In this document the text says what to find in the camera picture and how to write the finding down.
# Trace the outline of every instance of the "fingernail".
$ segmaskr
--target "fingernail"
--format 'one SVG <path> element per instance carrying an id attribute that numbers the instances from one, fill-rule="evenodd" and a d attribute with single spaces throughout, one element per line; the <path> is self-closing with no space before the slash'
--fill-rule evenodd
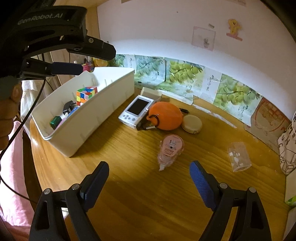
<path id="1" fill-rule="evenodd" d="M 12 92 L 12 96 L 14 98 L 18 97 L 20 94 L 20 90 L 19 90 L 19 87 L 18 86 L 15 86 L 14 89 L 13 89 L 13 92 Z"/>

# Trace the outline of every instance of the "rubik's cube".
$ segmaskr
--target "rubik's cube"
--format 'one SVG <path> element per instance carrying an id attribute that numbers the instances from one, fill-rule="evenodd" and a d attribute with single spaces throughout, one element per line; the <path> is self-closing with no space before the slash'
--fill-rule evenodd
<path id="1" fill-rule="evenodd" d="M 76 100 L 77 105 L 81 106 L 92 98 L 96 93 L 98 93 L 97 87 L 85 87 L 83 89 L 77 90 Z"/>

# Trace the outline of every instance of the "device screen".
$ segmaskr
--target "device screen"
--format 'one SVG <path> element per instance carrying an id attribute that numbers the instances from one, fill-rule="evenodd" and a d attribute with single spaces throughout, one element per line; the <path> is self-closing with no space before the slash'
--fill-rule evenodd
<path id="1" fill-rule="evenodd" d="M 128 109 L 128 112 L 133 113 L 135 115 L 139 115 L 141 111 L 149 104 L 148 101 L 137 99 L 135 103 Z"/>

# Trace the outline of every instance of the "white wall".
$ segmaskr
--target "white wall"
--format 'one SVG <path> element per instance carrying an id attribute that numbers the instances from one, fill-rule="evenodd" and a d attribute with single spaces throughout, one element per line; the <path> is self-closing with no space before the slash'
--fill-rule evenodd
<path id="1" fill-rule="evenodd" d="M 245 83 L 288 118 L 296 109 L 296 43 L 282 22 L 260 1 L 247 7 L 225 0 L 109 0 L 98 7 L 103 41 L 118 54 L 186 60 Z M 226 36 L 236 19 L 242 42 Z M 191 45 L 193 27 L 215 26 L 214 51 Z"/>

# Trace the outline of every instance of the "orange case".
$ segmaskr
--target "orange case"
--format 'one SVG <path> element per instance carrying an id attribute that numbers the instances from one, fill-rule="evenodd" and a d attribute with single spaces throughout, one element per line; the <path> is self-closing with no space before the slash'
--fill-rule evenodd
<path id="1" fill-rule="evenodd" d="M 159 119 L 159 125 L 157 128 L 170 131 L 178 128 L 182 124 L 183 114 L 178 107 L 169 102 L 156 102 L 149 109 L 147 120 L 155 126 L 157 125 L 157 119 L 155 117 L 149 118 L 151 115 L 157 115 Z"/>

